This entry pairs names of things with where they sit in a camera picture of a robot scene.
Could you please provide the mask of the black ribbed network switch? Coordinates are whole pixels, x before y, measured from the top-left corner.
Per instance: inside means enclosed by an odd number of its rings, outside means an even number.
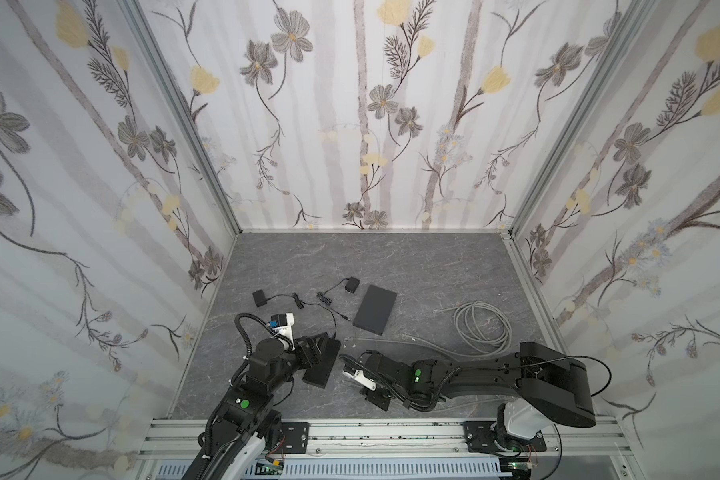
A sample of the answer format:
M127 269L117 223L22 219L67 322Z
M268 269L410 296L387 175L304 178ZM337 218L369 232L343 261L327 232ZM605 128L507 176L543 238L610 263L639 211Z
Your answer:
M303 375L303 382L325 389L331 372L338 358L342 343L333 338L324 337L317 343L319 350L318 363L308 368Z

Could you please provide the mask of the black power adapter with plug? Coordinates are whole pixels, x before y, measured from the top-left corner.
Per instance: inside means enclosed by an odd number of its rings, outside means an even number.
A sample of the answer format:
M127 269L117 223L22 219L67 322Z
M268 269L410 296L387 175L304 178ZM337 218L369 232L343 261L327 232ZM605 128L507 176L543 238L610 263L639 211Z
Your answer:
M337 339L338 317L340 316L340 314L337 313L336 311L334 311L333 309L331 309L330 307L324 305L320 301L312 302L312 301L303 300L297 293L291 293L291 294L279 293L279 294L274 294L274 295L269 296L262 289L254 291L252 293L252 298L253 298L253 301L254 301L256 307L263 307L263 306L267 305L270 301L278 299L278 298L287 298L287 299L292 300L298 309L305 309L306 307L320 308L320 309L326 311L331 316L332 323L333 323L333 332L330 335L330 338L334 339L334 340Z

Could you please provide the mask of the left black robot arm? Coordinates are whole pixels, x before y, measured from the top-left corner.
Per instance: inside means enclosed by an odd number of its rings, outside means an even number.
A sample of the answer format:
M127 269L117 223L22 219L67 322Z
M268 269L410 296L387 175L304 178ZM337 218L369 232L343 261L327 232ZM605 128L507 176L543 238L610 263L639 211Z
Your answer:
M241 479L264 453L284 441L276 391L296 372L322 362L327 333L295 339L251 313L234 325L245 345L242 364L198 436L200 450L185 479Z

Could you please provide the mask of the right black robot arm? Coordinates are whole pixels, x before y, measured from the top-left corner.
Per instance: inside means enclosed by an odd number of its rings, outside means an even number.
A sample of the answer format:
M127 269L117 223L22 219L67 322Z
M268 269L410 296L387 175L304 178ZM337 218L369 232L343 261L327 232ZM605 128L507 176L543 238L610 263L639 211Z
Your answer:
M477 452L501 456L540 446L548 426L596 426L586 365L535 342L499 358L455 362L425 359L411 364L378 351L360 360L342 354L343 373L362 386L365 399L386 411L393 400L406 409L430 413L445 400L461 396L502 396L507 400L487 432L468 431Z

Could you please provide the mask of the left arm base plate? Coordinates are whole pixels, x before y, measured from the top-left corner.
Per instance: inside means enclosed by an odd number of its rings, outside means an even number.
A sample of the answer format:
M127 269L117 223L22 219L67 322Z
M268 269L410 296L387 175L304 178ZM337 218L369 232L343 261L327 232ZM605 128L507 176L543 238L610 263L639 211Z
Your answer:
M269 455L305 454L309 433L309 422L278 423L268 434L265 452Z

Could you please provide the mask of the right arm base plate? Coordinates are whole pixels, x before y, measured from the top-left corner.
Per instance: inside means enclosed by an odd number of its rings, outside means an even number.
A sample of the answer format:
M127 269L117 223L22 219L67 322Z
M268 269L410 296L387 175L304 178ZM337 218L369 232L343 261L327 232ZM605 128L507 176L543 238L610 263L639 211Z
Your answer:
M510 435L497 421L466 421L462 427L470 453L512 457L547 451L541 432L523 439Z

